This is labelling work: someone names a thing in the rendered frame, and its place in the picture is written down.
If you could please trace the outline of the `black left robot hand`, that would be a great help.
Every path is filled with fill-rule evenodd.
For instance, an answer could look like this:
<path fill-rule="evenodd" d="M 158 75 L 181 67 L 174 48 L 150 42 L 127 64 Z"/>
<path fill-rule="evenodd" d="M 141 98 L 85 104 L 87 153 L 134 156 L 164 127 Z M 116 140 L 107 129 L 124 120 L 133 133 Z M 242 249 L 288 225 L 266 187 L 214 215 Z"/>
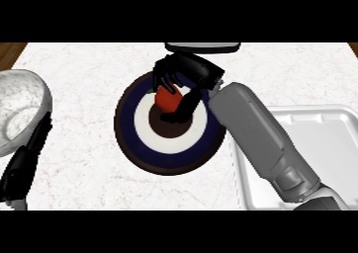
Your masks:
<path fill-rule="evenodd" d="M 38 166 L 38 159 L 53 128 L 51 113 L 45 113 L 34 129 L 29 141 L 13 154 L 0 179 L 0 203 L 11 208 L 14 200 L 25 200 Z"/>

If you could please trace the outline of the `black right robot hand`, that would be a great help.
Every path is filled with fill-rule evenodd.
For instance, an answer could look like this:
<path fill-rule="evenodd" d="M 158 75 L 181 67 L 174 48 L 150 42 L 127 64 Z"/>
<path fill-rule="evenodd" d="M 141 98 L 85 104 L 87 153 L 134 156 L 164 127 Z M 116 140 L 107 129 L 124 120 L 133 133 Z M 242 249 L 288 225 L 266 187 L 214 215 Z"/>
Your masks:
<path fill-rule="evenodd" d="M 195 87 L 183 95 L 175 111 L 161 115 L 161 120 L 171 124 L 183 124 L 189 120 L 202 97 L 201 90 L 214 89 L 224 70 L 198 55 L 175 51 L 155 63 L 153 91 L 164 87 L 171 94 L 175 93 L 170 82 L 181 86 L 177 73 L 195 84 Z"/>

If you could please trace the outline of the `blue white brown ringed plate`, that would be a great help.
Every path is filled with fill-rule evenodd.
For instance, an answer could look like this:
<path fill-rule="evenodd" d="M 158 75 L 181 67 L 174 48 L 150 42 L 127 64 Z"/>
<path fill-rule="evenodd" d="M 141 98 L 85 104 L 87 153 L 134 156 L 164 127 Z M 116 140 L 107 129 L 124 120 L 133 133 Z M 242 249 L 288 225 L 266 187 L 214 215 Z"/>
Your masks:
<path fill-rule="evenodd" d="M 195 170 L 212 157 L 221 145 L 226 128 L 208 109 L 208 92 L 184 124 L 161 122 L 155 105 L 153 76 L 147 72 L 125 88 L 115 117 L 115 138 L 131 163 L 158 175 L 178 175 Z"/>

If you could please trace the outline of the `white tray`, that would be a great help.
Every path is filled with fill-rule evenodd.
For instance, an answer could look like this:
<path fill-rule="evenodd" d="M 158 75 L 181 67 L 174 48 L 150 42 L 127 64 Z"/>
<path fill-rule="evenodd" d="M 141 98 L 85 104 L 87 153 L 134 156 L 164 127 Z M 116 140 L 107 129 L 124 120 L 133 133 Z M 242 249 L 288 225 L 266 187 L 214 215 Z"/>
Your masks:
<path fill-rule="evenodd" d="M 358 113 L 343 105 L 269 108 L 322 183 L 358 211 Z M 246 211 L 291 211 L 232 142 L 239 206 Z"/>

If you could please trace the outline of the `grey black-rimmed appliance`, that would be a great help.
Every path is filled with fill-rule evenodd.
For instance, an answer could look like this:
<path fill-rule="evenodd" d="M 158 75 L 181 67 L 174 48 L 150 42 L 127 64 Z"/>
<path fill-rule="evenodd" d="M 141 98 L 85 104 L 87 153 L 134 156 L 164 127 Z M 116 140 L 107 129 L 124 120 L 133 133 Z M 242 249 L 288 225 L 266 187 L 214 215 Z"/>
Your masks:
<path fill-rule="evenodd" d="M 168 51 L 186 51 L 192 53 L 214 54 L 230 53 L 239 49 L 238 42 L 167 42 Z"/>

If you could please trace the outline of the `white speckled bowl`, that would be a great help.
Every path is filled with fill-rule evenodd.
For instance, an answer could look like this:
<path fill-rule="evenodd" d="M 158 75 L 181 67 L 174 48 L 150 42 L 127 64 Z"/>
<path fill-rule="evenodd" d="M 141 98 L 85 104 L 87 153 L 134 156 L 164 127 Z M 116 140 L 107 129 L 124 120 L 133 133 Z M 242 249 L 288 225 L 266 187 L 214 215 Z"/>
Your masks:
<path fill-rule="evenodd" d="M 51 91 L 39 75 L 25 69 L 0 71 L 0 157 L 28 143 L 51 110 Z"/>

